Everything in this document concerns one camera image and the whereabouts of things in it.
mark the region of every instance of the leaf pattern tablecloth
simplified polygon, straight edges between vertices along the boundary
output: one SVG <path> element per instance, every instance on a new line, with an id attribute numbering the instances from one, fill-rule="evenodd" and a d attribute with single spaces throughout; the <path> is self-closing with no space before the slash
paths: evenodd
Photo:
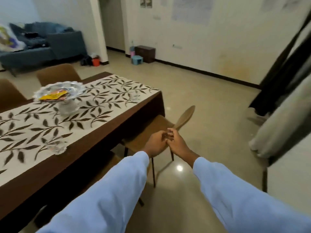
<path id="1" fill-rule="evenodd" d="M 85 87 L 71 116 L 61 116 L 56 103 L 39 102 L 0 113 L 0 186 L 52 156 L 47 141 L 62 136 L 70 145 L 159 91 L 117 75 Z"/>

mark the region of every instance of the blue plastic stool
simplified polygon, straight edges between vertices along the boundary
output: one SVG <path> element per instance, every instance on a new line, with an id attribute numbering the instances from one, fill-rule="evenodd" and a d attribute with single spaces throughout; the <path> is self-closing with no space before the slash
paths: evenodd
<path id="1" fill-rule="evenodd" d="M 139 65 L 143 63 L 143 58 L 139 55 L 132 56 L 132 64 L 133 65 Z"/>

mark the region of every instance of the hand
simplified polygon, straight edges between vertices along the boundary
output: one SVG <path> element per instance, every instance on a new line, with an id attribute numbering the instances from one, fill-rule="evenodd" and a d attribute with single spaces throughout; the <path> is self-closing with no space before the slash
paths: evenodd
<path id="1" fill-rule="evenodd" d="M 180 158 L 183 158 L 183 156 L 191 152 L 185 140 L 181 137 L 176 129 L 168 128 L 167 130 L 167 135 L 170 139 L 167 139 L 166 143 L 169 145 L 169 148 L 174 154 Z"/>
<path id="2" fill-rule="evenodd" d="M 142 151 L 146 152 L 149 158 L 159 155 L 167 148 L 166 137 L 167 133 L 165 131 L 153 133 Z"/>

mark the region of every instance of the wall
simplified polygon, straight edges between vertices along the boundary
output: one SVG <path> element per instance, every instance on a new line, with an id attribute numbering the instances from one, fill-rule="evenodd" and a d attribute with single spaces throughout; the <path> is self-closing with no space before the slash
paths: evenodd
<path id="1" fill-rule="evenodd" d="M 285 11 L 286 0 L 279 0 L 275 10 L 262 12 L 264 0 L 215 0 L 208 25 L 201 25 L 172 20 L 173 0 L 167 6 L 152 0 L 152 9 L 141 8 L 139 0 L 123 1 L 125 45 L 152 46 L 157 59 L 255 84 L 298 31 L 311 5 L 303 0 L 294 11 Z"/>
<path id="2" fill-rule="evenodd" d="M 311 216 L 311 135 L 268 168 L 268 194 Z"/>
<path id="3" fill-rule="evenodd" d="M 61 23 L 82 31 L 88 54 L 108 61 L 98 0 L 33 0 L 42 21 Z"/>
<path id="4" fill-rule="evenodd" d="M 125 50 L 121 0 L 99 0 L 106 46 Z"/>
<path id="5" fill-rule="evenodd" d="M 0 24 L 36 21 L 41 18 L 32 0 L 0 0 Z"/>

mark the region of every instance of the gray couch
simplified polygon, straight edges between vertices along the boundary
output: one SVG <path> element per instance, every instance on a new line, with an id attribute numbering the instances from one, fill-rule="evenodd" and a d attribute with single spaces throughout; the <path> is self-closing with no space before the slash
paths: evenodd
<path id="1" fill-rule="evenodd" d="M 10 27 L 17 39 L 27 45 L 24 50 L 18 52 L 0 51 L 0 63 L 14 76 L 15 68 L 86 54 L 81 31 L 74 31 L 70 27 L 50 22 L 29 23 L 24 28 L 10 24 Z M 38 36 L 28 39 L 24 33 L 38 33 Z"/>

